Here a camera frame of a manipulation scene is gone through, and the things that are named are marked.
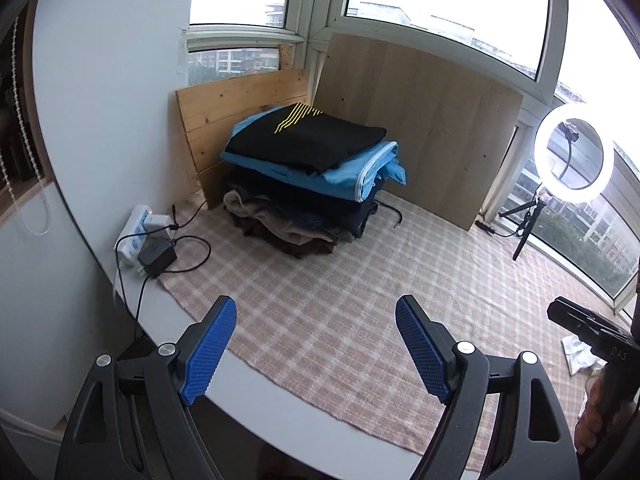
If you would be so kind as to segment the person's right hand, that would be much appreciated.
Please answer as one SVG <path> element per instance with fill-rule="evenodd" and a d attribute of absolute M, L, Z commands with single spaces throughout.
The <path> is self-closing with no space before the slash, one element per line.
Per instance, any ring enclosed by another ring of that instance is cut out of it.
<path fill-rule="evenodd" d="M 597 443 L 602 429 L 602 417 L 598 406 L 605 380 L 604 372 L 587 382 L 587 401 L 574 430 L 574 447 L 578 455 L 584 454 Z"/>

